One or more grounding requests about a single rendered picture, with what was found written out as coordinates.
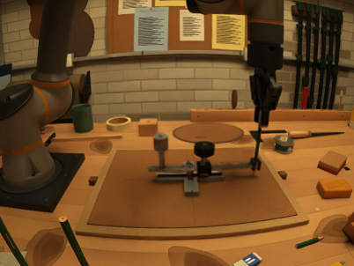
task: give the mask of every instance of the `red handle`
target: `red handle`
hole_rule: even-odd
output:
[[[301,107],[306,109],[307,107],[307,96],[308,96],[308,88],[304,87],[304,92],[302,94],[302,105]]]

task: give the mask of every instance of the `white paper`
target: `white paper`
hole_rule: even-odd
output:
[[[152,0],[118,0],[118,15],[134,14],[136,8],[152,7]]]
[[[134,51],[168,50],[168,7],[137,8]]]
[[[204,15],[180,10],[180,41],[204,41]]]

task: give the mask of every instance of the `chisel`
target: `chisel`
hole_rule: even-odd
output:
[[[289,137],[318,137],[318,136],[327,136],[327,135],[337,135],[337,134],[343,134],[344,132],[318,132],[318,133],[313,133],[309,130],[299,130],[299,131],[289,131],[288,136]]]

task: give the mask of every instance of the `workbench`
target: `workbench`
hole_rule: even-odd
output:
[[[244,130],[249,136],[249,130],[257,130],[254,122],[227,122]],[[345,179],[354,187],[354,129],[349,128],[349,121],[304,121],[304,122],[270,122],[265,130],[302,130],[312,132],[342,131],[342,135],[295,139],[292,154],[277,153],[268,145],[262,151],[277,171],[285,171],[287,179],[284,183],[294,194],[301,208],[310,219],[308,225],[278,230],[267,233],[241,235],[228,238],[207,240],[124,240],[98,238],[76,235],[88,263],[95,265],[124,266],[169,266],[168,249],[173,246],[195,248],[210,252],[233,265],[252,252],[258,253],[263,261],[261,266],[330,266],[334,262],[346,262],[354,265],[354,245],[351,242],[341,244],[317,243],[312,246],[296,249],[294,246],[304,240],[312,239],[313,233],[323,218],[335,214],[350,215],[354,211],[354,196],[345,199],[322,200],[316,184],[319,179]],[[105,123],[94,123],[93,131],[86,135],[117,134],[122,138],[111,138],[114,148],[152,148],[152,137],[138,135],[138,122],[132,122],[130,129],[123,132],[110,132]],[[190,121],[159,122],[159,133],[165,133],[169,138],[169,147],[193,147],[194,144],[182,142],[173,137],[173,130],[190,124]],[[49,125],[55,128],[58,137],[77,136],[72,124]],[[42,135],[46,141],[51,133]],[[275,135],[262,135],[263,140],[274,138]],[[89,186],[90,176],[99,176],[109,154],[101,154],[90,149],[93,140],[53,142],[49,152],[84,153],[85,161],[78,170],[73,181],[53,213],[24,211],[0,207],[0,216],[6,224],[12,238],[20,251],[24,251],[31,238],[40,230],[60,227],[58,218],[66,216],[75,232],[77,223],[84,211],[85,205],[93,190]],[[240,145],[237,141],[227,144],[216,144],[216,149],[222,146]],[[336,151],[348,157],[346,166],[351,170],[342,170],[337,176],[317,169],[319,154]],[[3,238],[0,247],[10,252]],[[292,247],[291,252],[282,252],[283,247]],[[79,262],[69,244],[61,258],[54,265],[79,265]]]

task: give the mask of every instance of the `green mug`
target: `green mug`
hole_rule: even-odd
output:
[[[91,105],[76,105],[71,109],[71,113],[75,132],[85,133],[93,130]]]

